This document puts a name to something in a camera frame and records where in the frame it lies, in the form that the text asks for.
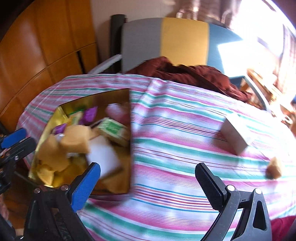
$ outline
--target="silver bolt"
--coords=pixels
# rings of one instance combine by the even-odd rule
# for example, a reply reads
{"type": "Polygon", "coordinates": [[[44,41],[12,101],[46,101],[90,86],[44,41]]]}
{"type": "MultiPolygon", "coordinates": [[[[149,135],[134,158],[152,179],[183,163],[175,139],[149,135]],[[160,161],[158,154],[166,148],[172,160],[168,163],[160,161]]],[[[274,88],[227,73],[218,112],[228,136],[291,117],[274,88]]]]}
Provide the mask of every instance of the silver bolt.
{"type": "Polygon", "coordinates": [[[36,188],[35,190],[34,190],[34,193],[40,193],[40,188],[36,188]]]}
{"type": "Polygon", "coordinates": [[[260,188],[256,188],[256,189],[255,189],[255,192],[256,192],[257,194],[261,194],[261,193],[262,193],[262,191],[261,191],[260,188]]]}
{"type": "Polygon", "coordinates": [[[69,189],[69,186],[68,185],[61,186],[61,190],[62,191],[67,191],[68,189],[69,189]]]}
{"type": "Polygon", "coordinates": [[[228,185],[227,189],[231,192],[233,192],[235,190],[235,187],[233,185],[228,185]]]}

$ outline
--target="striped tablecloth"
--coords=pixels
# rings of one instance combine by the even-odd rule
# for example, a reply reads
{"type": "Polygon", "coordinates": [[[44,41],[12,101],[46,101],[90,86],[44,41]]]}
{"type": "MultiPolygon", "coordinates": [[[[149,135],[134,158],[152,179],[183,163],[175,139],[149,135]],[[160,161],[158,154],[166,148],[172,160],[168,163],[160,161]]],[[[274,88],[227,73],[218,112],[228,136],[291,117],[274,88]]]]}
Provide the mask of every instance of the striped tablecloth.
{"type": "Polygon", "coordinates": [[[79,212],[95,240],[200,240],[218,212],[195,179],[199,162],[238,190],[260,188],[271,218],[296,214],[292,133],[270,114],[212,91],[138,75],[69,76],[39,94],[18,126],[38,141],[58,105],[120,88],[131,89],[133,187],[127,201],[114,205],[89,199],[79,212]],[[218,131],[233,112],[254,137],[242,156],[233,154],[218,131]],[[275,153],[283,155],[284,176],[268,180],[265,169],[275,153]]]}

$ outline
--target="wooden cabinet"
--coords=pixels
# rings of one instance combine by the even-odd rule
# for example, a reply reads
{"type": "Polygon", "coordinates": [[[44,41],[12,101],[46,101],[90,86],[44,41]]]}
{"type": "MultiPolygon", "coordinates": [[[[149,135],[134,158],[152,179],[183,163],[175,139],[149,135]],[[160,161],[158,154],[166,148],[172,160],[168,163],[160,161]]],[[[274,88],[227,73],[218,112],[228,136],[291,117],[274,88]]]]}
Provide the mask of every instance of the wooden cabinet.
{"type": "Polygon", "coordinates": [[[35,0],[0,42],[0,121],[13,131],[41,91],[97,64],[89,0],[35,0]]]}

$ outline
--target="chair backrest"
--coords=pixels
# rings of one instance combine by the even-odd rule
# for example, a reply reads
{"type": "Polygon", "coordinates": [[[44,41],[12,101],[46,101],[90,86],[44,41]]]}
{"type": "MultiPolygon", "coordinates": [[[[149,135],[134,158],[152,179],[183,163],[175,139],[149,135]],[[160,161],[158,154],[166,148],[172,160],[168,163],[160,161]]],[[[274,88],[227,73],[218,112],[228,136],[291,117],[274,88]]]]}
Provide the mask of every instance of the chair backrest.
{"type": "Polygon", "coordinates": [[[165,56],[175,65],[209,65],[235,77],[245,75],[248,52],[244,40],[231,30],[201,21],[146,18],[123,25],[123,72],[165,56]]]}

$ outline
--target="maroon cloth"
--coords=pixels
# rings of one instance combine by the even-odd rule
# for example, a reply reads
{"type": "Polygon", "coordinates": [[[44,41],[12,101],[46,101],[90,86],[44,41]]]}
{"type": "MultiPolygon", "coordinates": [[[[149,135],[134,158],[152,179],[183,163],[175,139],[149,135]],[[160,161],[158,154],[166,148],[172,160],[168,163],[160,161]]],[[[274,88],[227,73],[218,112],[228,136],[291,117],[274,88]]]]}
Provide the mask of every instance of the maroon cloth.
{"type": "Polygon", "coordinates": [[[126,73],[140,74],[148,77],[193,85],[222,93],[243,102],[247,102],[252,96],[252,94],[248,92],[239,91],[235,85],[230,83],[229,78],[226,75],[223,75],[214,67],[206,65],[174,66],[168,58],[163,56],[147,60],[126,73]]]}
{"type": "Polygon", "coordinates": [[[284,241],[283,238],[286,237],[295,217],[296,216],[289,216],[271,220],[272,241],[284,241]]]}

